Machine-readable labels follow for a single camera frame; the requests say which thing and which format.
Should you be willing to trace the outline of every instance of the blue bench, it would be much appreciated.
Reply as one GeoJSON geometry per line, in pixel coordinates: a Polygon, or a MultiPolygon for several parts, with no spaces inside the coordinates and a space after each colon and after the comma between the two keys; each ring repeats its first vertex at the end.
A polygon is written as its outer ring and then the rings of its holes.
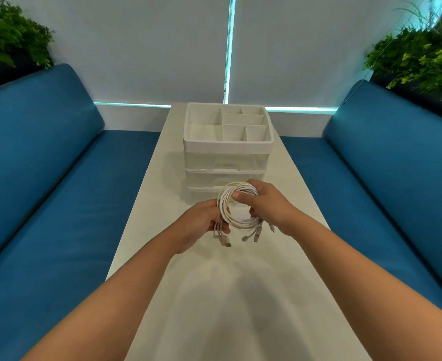
{"type": "Polygon", "coordinates": [[[107,276],[159,134],[103,128],[68,65],[0,88],[0,360],[107,276]]]}
{"type": "Polygon", "coordinates": [[[442,119],[358,82],[324,138],[282,137],[331,230],[442,309],[442,119]]]}

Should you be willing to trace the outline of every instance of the tabletop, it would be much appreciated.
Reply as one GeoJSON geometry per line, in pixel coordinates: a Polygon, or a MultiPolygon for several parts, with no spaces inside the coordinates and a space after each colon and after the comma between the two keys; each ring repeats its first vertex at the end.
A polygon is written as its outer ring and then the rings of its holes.
{"type": "MultiPolygon", "coordinates": [[[[187,104],[171,107],[108,277],[188,207],[183,141],[187,104]]],[[[265,181],[328,226],[275,134],[265,181]]],[[[126,360],[369,360],[314,267],[290,237],[265,228],[258,243],[206,234],[176,255],[126,360]]]]}

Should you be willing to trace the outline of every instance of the white roller blind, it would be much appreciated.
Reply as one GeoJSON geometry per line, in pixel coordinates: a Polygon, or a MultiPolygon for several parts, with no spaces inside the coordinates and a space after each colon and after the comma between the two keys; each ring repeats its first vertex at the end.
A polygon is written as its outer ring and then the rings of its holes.
{"type": "Polygon", "coordinates": [[[403,1],[237,0],[229,103],[338,106],[403,1]]]}
{"type": "Polygon", "coordinates": [[[223,100],[229,0],[11,0],[95,101],[223,100]]]}

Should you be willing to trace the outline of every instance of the backrest cushion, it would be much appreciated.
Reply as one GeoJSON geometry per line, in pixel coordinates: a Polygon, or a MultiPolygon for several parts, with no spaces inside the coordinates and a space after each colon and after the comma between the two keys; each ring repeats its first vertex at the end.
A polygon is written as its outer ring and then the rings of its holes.
{"type": "Polygon", "coordinates": [[[0,87],[0,247],[103,127],[66,64],[0,87]]]}
{"type": "Polygon", "coordinates": [[[366,81],[347,96],[325,137],[442,278],[442,118],[366,81]]]}

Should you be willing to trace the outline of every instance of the left hand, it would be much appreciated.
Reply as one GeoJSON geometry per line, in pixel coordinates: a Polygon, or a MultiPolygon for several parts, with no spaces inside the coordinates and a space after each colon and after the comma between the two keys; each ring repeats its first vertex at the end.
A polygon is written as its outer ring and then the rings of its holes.
{"type": "MultiPolygon", "coordinates": [[[[191,248],[205,233],[214,230],[215,223],[221,222],[217,202],[217,199],[212,199],[191,206],[166,229],[177,240],[179,246],[177,253],[183,253],[191,248]]],[[[229,234],[231,232],[229,224],[224,222],[222,231],[229,234]]]]}

